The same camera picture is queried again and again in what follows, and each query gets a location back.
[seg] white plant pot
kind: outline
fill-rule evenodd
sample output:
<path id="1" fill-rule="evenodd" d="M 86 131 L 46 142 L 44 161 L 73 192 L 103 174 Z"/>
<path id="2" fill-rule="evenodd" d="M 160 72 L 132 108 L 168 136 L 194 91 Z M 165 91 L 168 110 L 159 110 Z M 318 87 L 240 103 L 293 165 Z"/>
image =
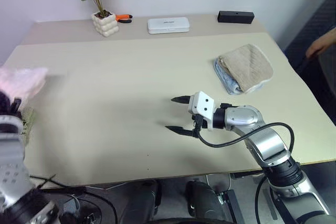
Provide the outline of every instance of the white plant pot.
<path id="1" fill-rule="evenodd" d="M 91 17 L 96 31 L 104 37 L 109 37 L 119 31 L 118 22 L 115 19 L 114 13 L 103 19 L 97 18 L 95 14 L 92 14 Z"/>

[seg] floor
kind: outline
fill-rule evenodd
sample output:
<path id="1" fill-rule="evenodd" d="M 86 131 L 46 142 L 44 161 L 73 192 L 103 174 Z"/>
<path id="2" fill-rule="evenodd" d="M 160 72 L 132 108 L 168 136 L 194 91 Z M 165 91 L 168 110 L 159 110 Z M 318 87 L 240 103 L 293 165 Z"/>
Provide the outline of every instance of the floor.
<path id="1" fill-rule="evenodd" d="M 303 166 L 302 169 L 308 174 L 312 183 L 329 206 L 332 214 L 336 215 L 336 162 Z M 257 223 L 254 213 L 254 195 L 260 178 L 260 176 L 246 176 L 244 178 L 231 179 L 231 189 L 235 191 L 246 224 Z M 195 179 L 206 182 L 205 176 L 179 177 L 160 180 L 162 184 L 162 202 L 154 220 L 172 217 L 190 218 L 187 211 L 187 202 L 184 197 L 184 190 L 186 183 Z M 227 190 L 230 186 L 227 174 L 209 175 L 208 182 L 215 191 Z M 121 184 L 109 190 L 92 188 L 89 190 L 113 202 L 117 209 L 118 216 L 120 217 L 126 204 L 128 203 L 128 200 L 132 198 L 132 194 L 142 183 L 143 182 L 137 181 Z M 66 201 L 71 199 L 68 196 L 49 195 L 48 197 L 54 199 L 59 206 L 62 206 Z M 85 200 L 91 201 L 101 208 L 101 211 L 103 212 L 101 224 L 113 223 L 111 221 L 113 220 L 113 212 L 108 205 L 90 196 L 81 196 L 79 198 L 79 202 L 82 208 L 94 207 Z M 264 224 L 283 223 L 277 210 L 271 203 L 268 204 L 268 202 L 268 185 L 267 183 L 264 183 L 259 196 L 260 221 Z M 95 224 L 100 223 L 100 218 L 97 218 L 98 219 Z"/>

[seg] person's arm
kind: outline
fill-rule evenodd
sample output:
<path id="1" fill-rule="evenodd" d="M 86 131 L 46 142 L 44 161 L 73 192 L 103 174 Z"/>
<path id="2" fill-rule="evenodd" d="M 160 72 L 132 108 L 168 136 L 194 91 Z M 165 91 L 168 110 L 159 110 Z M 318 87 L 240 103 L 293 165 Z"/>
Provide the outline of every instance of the person's arm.
<path id="1" fill-rule="evenodd" d="M 336 44 L 336 28 L 330 30 L 317 40 L 315 40 L 306 51 L 308 59 L 319 56 L 325 52 L 332 44 Z"/>

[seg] beige towel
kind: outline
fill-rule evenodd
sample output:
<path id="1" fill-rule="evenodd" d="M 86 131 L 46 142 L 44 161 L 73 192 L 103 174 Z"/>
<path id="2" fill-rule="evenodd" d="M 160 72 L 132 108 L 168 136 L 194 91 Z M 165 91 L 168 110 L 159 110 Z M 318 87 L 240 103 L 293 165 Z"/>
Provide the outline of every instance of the beige towel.
<path id="1" fill-rule="evenodd" d="M 244 93 L 258 89 L 273 76 L 270 62 L 255 45 L 247 44 L 227 52 L 218 57 L 218 62 Z"/>

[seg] white box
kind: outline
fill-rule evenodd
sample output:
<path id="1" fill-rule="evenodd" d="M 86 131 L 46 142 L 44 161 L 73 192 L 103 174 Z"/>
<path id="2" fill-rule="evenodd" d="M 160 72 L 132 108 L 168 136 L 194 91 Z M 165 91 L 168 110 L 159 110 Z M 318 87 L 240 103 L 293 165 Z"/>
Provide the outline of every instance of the white box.
<path id="1" fill-rule="evenodd" d="M 152 18 L 148 20 L 150 34 L 185 33 L 190 24 L 186 17 L 180 18 Z"/>

